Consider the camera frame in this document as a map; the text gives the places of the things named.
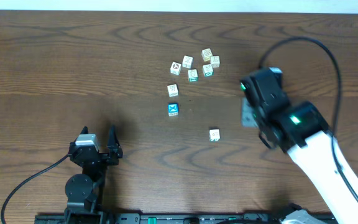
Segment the wooden block teal side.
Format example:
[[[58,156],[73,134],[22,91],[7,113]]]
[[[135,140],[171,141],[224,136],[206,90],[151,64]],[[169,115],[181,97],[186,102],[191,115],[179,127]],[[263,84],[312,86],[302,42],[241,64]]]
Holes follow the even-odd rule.
[[[210,141],[218,141],[220,140],[220,131],[219,129],[210,129],[209,130],[209,140]]]

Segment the wooden block green letter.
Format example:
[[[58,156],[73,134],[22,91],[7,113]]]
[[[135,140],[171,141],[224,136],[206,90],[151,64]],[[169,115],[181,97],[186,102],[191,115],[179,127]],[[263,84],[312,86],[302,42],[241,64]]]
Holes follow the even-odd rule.
[[[189,82],[197,82],[198,81],[197,69],[188,70],[188,81]]]

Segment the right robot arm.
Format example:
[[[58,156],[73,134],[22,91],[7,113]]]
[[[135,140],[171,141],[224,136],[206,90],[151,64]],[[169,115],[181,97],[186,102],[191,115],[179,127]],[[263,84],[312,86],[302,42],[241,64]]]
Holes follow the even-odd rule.
[[[293,105],[279,68],[263,68],[240,80],[269,148],[279,147],[306,174],[338,223],[358,223],[358,177],[341,152],[333,128],[309,101]]]

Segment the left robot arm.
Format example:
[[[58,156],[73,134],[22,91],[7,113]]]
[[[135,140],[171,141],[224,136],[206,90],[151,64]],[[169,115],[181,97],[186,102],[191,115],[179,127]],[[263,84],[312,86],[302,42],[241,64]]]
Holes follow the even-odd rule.
[[[91,214],[100,210],[106,171],[119,164],[123,156],[116,129],[111,126],[107,143],[108,152],[101,152],[98,138],[84,127],[70,143],[68,157],[82,168],[82,173],[72,176],[66,183],[67,209],[73,213]]]

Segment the wooden block upper right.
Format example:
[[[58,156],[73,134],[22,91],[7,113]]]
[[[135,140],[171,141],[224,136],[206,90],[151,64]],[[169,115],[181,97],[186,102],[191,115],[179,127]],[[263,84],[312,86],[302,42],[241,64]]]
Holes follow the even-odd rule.
[[[213,68],[218,68],[220,66],[220,57],[219,56],[211,56],[210,64]]]

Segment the wooden block teal letter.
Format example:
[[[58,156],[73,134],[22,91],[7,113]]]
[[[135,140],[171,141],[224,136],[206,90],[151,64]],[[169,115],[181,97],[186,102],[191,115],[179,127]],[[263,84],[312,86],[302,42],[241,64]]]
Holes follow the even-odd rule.
[[[203,70],[203,75],[205,77],[210,77],[214,74],[214,70],[211,64],[203,65],[202,70]]]

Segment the wooden block yellow edge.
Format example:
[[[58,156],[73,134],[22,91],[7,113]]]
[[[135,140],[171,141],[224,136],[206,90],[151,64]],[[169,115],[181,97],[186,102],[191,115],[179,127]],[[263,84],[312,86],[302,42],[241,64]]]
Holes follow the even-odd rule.
[[[201,51],[201,56],[204,62],[210,61],[210,58],[213,56],[211,49],[203,49]]]

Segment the blue letter block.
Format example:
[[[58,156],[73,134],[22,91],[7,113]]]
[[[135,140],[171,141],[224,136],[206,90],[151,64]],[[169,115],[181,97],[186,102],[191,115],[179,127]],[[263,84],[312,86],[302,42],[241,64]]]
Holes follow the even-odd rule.
[[[177,116],[178,115],[178,104],[177,103],[168,104],[168,115],[169,116]]]

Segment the wooden block near blue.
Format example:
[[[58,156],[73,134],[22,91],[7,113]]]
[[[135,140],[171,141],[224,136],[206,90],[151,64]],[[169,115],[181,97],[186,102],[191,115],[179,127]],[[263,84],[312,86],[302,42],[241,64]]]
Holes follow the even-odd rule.
[[[172,84],[167,86],[169,97],[178,96],[178,87],[177,84]]]

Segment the wooden block upper left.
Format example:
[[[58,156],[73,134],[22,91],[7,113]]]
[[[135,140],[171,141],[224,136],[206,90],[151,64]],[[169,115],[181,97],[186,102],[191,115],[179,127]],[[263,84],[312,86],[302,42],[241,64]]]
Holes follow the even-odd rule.
[[[193,57],[185,55],[183,57],[182,67],[187,68],[187,69],[191,69],[192,64],[193,64]]]

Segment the wooden block red picture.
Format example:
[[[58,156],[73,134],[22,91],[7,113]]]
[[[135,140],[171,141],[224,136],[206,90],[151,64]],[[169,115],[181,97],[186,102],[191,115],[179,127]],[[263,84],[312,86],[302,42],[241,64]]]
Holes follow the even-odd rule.
[[[173,62],[170,67],[170,73],[174,75],[179,75],[181,72],[181,64],[177,62]]]

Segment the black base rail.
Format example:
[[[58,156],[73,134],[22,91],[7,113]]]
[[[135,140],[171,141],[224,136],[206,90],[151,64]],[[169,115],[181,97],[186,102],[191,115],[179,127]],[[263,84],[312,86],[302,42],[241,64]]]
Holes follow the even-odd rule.
[[[80,218],[78,215],[65,217],[64,215],[36,215],[34,223],[92,223],[94,216]],[[110,215],[108,218],[96,217],[96,223],[116,223],[116,224],[149,224],[149,223],[219,223],[226,220],[246,220],[257,223],[278,223],[268,213],[245,213],[243,215],[140,215],[138,213],[118,213]]]

